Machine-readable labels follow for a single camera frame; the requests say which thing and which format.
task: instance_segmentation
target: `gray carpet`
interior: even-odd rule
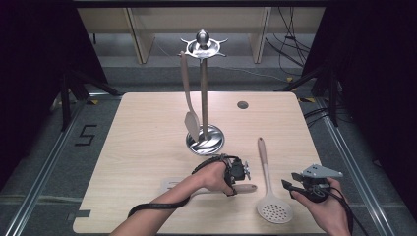
[[[178,68],[104,68],[109,84],[120,91],[181,91],[183,90],[180,71]],[[287,77],[278,69],[252,68],[248,72],[223,68],[208,68],[209,90],[255,90],[272,91],[287,85],[279,80]],[[275,78],[257,76],[262,74]],[[198,90],[199,68],[190,69],[191,89]],[[314,81],[310,81],[296,89],[299,97],[311,97],[310,89]],[[73,132],[70,134],[64,151],[54,166],[41,198],[39,199],[23,235],[77,235],[72,230],[73,216],[77,212],[82,197],[87,189],[89,178],[94,170],[96,161],[108,134],[114,114],[120,100],[100,99],[98,104],[84,106],[76,120]],[[317,103],[301,102],[303,113],[318,108]],[[416,222],[402,203],[384,171],[373,164],[372,152],[357,131],[354,123],[347,122],[348,115],[340,114],[339,130],[349,144],[350,149],[359,162],[360,168],[378,200],[387,212],[397,235],[412,235],[417,232]],[[16,212],[23,196],[29,191],[34,178],[37,176],[54,142],[60,134],[61,109],[51,112],[51,115],[39,134],[39,139],[33,145],[30,155],[23,159],[14,175],[0,194],[0,233],[3,233],[10,219]],[[90,146],[85,144],[89,138],[80,137],[85,125],[85,134],[94,135]],[[352,205],[353,212],[364,224],[370,235],[379,235],[378,230],[368,210],[364,206],[358,190],[352,181],[339,150],[332,140],[323,119],[318,120],[310,128],[314,144],[322,165],[344,173],[340,181],[343,192]],[[364,235],[357,226],[354,235]]]

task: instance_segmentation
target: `stand base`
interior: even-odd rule
[[[221,150],[224,145],[224,135],[217,127],[208,125],[208,138],[205,139],[203,126],[200,126],[199,141],[195,142],[190,133],[185,139],[187,147],[197,155],[212,155]]]

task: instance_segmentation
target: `metal spatula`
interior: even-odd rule
[[[258,138],[258,149],[261,156],[265,181],[267,182],[267,194],[257,205],[258,214],[272,223],[286,223],[292,219],[292,208],[288,203],[277,198],[272,192],[267,162],[267,149],[263,138]]]
[[[196,112],[194,111],[193,106],[191,105],[187,56],[184,54],[183,51],[181,51],[181,75],[184,85],[185,97],[187,99],[188,109],[190,110],[189,112],[187,112],[185,116],[184,123],[193,140],[195,142],[198,142],[200,132],[200,120]]]

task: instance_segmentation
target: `wooden table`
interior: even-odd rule
[[[200,93],[192,92],[201,114]],[[249,104],[247,109],[237,106]],[[77,233],[109,233],[126,219],[129,210],[159,195],[161,180],[186,177],[207,157],[186,147],[184,125],[188,111],[184,92],[127,93],[123,96],[101,155],[89,182],[78,217]],[[293,183],[291,172],[320,164],[312,138],[295,95],[291,92],[209,92],[208,123],[225,136],[219,153],[248,160],[252,183],[258,191],[226,198],[198,195],[177,209],[159,233],[176,234],[281,234],[323,232],[308,211],[291,200],[281,179]],[[257,139],[267,146],[269,174],[274,193],[294,210],[289,223],[262,219],[257,202],[266,186]]]

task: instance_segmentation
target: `person's arm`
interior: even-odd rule
[[[341,193],[340,183],[337,180],[328,178],[328,181]],[[331,190],[331,192],[341,197],[336,190]],[[309,210],[319,227],[328,235],[350,236],[346,211],[338,200],[328,197],[324,202],[316,204],[296,191],[292,191],[291,195]]]
[[[190,197],[201,188],[207,188],[211,191],[222,191],[227,195],[232,195],[233,190],[223,179],[224,170],[225,165],[223,162],[209,164],[197,173],[185,178],[168,192],[152,200],[151,203],[178,203]],[[110,235],[153,236],[174,211],[175,209],[139,210],[120,224]]]

